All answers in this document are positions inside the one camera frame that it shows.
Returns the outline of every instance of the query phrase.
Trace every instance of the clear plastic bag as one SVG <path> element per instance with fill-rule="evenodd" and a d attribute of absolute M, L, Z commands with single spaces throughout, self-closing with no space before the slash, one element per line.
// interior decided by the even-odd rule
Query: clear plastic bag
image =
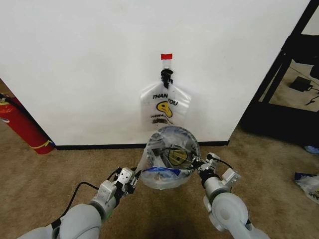
<path fill-rule="evenodd" d="M 162 82 L 151 85 L 141 94 L 142 125 L 146 129 L 159 129 L 165 125 L 183 126 L 191 97 L 173 85 L 170 78 L 171 60 L 163 60 Z"/>
<path fill-rule="evenodd" d="M 296 183 L 308 198 L 319 204 L 319 175 L 302 177 Z"/>
<path fill-rule="evenodd" d="M 151 136 L 136 172 L 141 171 L 141 180 L 151 188 L 175 188 L 193 173 L 194 156 L 200 156 L 195 137 L 181 127 L 166 126 Z"/>

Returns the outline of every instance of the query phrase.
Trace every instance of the plastic bag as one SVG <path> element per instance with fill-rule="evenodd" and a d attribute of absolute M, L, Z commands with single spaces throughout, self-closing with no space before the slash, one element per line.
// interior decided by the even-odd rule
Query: plastic bag
<path fill-rule="evenodd" d="M 141 171 L 141 180 L 151 188 L 175 188 L 193 173 L 194 156 L 200 156 L 195 137 L 181 127 L 166 126 L 151 136 L 136 172 Z"/>
<path fill-rule="evenodd" d="M 319 175 L 301 176 L 296 183 L 302 188 L 306 196 L 319 204 Z"/>
<path fill-rule="evenodd" d="M 191 97 L 172 84 L 170 59 L 162 55 L 162 82 L 143 90 L 141 94 L 142 125 L 158 129 L 165 125 L 184 125 Z"/>

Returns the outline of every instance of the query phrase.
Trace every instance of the smiley face logo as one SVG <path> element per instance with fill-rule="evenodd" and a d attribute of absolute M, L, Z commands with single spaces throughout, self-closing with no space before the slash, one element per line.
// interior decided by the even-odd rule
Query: smiley face logo
<path fill-rule="evenodd" d="M 168 160 L 174 166 L 181 165 L 187 159 L 187 152 L 182 149 L 170 150 Z"/>
<path fill-rule="evenodd" d="M 173 113 L 171 112 L 170 108 L 168 107 L 167 101 L 163 101 L 163 102 L 158 103 L 158 105 L 156 106 L 156 109 L 161 111 L 161 112 L 164 112 L 168 118 L 173 116 Z"/>

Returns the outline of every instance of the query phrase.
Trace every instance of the red fire extinguisher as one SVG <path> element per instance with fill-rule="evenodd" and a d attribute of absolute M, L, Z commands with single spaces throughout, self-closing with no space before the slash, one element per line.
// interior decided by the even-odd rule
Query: red fire extinguisher
<path fill-rule="evenodd" d="M 0 100 L 0 119 L 9 125 L 31 148 L 38 154 L 49 153 L 54 149 L 50 139 L 30 119 L 17 98 L 7 98 L 0 94 Z"/>

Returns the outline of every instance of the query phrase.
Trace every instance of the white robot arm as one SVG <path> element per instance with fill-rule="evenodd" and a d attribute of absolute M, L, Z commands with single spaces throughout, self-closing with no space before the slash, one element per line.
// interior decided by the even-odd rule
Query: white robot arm
<path fill-rule="evenodd" d="M 228 230 L 235 239 L 269 239 L 250 223 L 245 203 L 230 193 L 240 175 L 228 165 L 230 168 L 220 179 L 215 173 L 218 162 L 223 161 L 213 153 L 209 153 L 206 160 L 194 157 L 192 162 L 205 189 L 204 204 L 210 221 L 219 231 Z M 134 192 L 141 173 L 134 174 L 129 168 L 119 169 L 117 179 L 104 181 L 89 205 L 79 204 L 52 224 L 18 239 L 98 239 L 102 221 L 109 218 L 123 195 Z"/>
<path fill-rule="evenodd" d="M 245 203 L 230 193 L 240 175 L 228 164 L 230 168 L 222 175 L 222 179 L 215 174 L 220 161 L 223 162 L 214 153 L 209 153 L 205 161 L 196 157 L 193 160 L 205 189 L 204 205 L 210 221 L 220 232 L 228 230 L 235 239 L 270 239 L 251 224 Z"/>
<path fill-rule="evenodd" d="M 134 174 L 129 168 L 119 169 L 117 179 L 104 181 L 89 205 L 76 205 L 53 223 L 18 239 L 98 239 L 102 221 L 110 217 L 123 195 L 134 192 L 138 181 L 139 173 Z"/>

